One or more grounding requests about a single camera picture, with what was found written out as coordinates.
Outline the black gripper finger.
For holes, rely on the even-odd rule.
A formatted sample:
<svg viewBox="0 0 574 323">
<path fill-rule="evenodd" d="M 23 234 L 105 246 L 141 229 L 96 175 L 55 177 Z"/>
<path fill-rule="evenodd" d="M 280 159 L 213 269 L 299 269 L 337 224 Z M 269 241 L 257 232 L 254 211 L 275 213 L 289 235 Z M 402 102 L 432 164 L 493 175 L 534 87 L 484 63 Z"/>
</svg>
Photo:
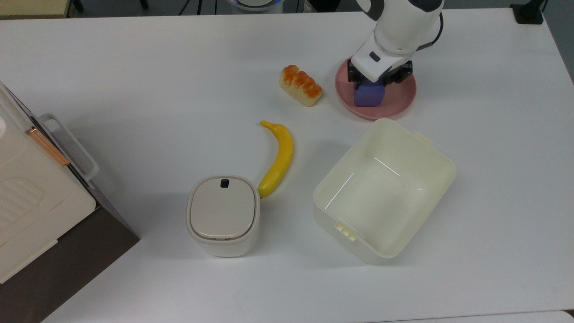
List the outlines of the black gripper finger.
<svg viewBox="0 0 574 323">
<path fill-rule="evenodd" d="M 413 73 L 413 62 L 407 61 L 406 63 L 399 66 L 398 69 L 396 70 L 396 73 L 394 74 L 394 83 L 399 84 L 403 82 L 404 80 L 406 80 L 406 78 L 412 75 L 412 73 Z"/>
<path fill-rule="evenodd" d="M 347 81 L 354 86 L 361 85 L 361 72 L 353 65 L 352 59 L 347 59 Z"/>
</svg>

